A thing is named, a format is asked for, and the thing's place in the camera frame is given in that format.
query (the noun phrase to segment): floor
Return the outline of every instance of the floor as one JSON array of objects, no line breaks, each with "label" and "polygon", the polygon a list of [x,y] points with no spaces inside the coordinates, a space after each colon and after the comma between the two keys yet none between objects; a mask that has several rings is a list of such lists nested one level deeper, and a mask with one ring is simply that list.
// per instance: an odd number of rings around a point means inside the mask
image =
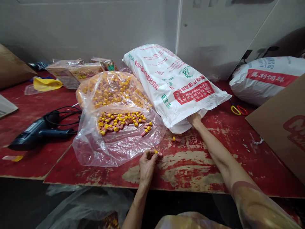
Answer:
[{"label": "floor", "polygon": [[[0,183],[2,187],[0,228],[36,228],[61,201],[71,194],[62,192],[49,197],[45,194],[49,185],[36,180],[0,178]],[[304,200],[291,199],[291,202],[298,208],[299,216],[302,218],[305,212]],[[200,212],[231,228],[241,228],[231,196],[169,191],[148,193],[142,228],[154,228],[164,215],[175,215],[186,211]]]}]

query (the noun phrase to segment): red label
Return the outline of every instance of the red label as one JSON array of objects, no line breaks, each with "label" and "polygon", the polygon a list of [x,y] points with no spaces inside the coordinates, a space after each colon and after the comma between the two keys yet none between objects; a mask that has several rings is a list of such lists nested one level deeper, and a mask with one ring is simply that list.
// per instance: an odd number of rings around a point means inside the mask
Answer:
[{"label": "red label", "polygon": [[174,92],[175,99],[181,104],[185,104],[192,100],[198,102],[205,97],[213,94],[214,90],[209,81],[205,81],[197,86],[195,86],[192,90],[181,93],[179,91]]},{"label": "red label", "polygon": [[292,117],[284,123],[283,128],[291,133],[287,138],[305,152],[305,116]]},{"label": "red label", "polygon": [[257,69],[249,69],[246,78],[286,87],[295,81],[298,77],[281,73],[271,73]]}]

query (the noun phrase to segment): red table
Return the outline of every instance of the red table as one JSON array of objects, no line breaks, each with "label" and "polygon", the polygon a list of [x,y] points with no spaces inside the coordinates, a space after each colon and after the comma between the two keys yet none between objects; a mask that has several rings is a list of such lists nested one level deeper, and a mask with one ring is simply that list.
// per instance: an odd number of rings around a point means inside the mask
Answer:
[{"label": "red table", "polygon": [[[61,159],[72,143],[73,138],[64,141],[51,141],[37,147],[33,151],[13,151],[7,146],[35,120],[48,112],[63,106],[72,106],[77,103],[75,90],[61,88],[36,95],[24,95],[24,89],[30,82],[0,91],[0,94],[14,103],[19,109],[0,120],[0,158],[11,155],[23,155],[19,162],[0,159],[0,177],[25,178],[43,180],[54,165]],[[72,122],[76,116],[67,118]]]},{"label": "red table", "polygon": [[[227,82],[216,85],[233,94]],[[238,102],[248,112],[255,108]],[[207,128],[224,144],[258,186],[268,196],[305,198],[305,186],[278,159],[268,145],[259,142],[260,136],[245,120],[236,116],[229,101],[209,111],[202,119]],[[173,136],[186,139],[185,144],[172,142]],[[167,131],[155,147],[163,153],[153,177],[152,189],[228,193],[221,174],[195,129],[182,135]],[[81,166],[70,148],[54,166],[45,183],[81,184],[90,186],[137,188],[139,157],[116,168]]]}]

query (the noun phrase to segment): white wall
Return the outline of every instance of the white wall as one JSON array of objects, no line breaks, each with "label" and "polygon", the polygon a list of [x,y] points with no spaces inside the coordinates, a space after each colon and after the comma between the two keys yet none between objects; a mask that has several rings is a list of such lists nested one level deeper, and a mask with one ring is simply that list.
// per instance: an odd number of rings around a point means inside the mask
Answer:
[{"label": "white wall", "polygon": [[305,48],[305,1],[279,0],[248,49],[247,62],[263,56],[270,46],[278,51],[266,56],[297,56]]},{"label": "white wall", "polygon": [[178,56],[227,79],[277,0],[183,0]]},{"label": "white wall", "polygon": [[0,43],[25,62],[114,59],[144,44],[175,51],[178,1],[0,0]]}]

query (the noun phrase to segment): person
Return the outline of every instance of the person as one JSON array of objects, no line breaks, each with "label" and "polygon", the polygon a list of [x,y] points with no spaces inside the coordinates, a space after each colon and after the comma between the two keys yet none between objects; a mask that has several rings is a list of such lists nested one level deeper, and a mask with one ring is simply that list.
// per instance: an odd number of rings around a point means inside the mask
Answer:
[{"label": "person", "polygon": [[[212,135],[195,113],[187,118],[199,132],[237,206],[243,228],[301,228],[279,205],[267,197],[230,152]],[[139,161],[140,182],[122,229],[141,228],[143,212],[158,154],[147,150]],[[198,212],[162,217],[159,228],[229,228]]]}]

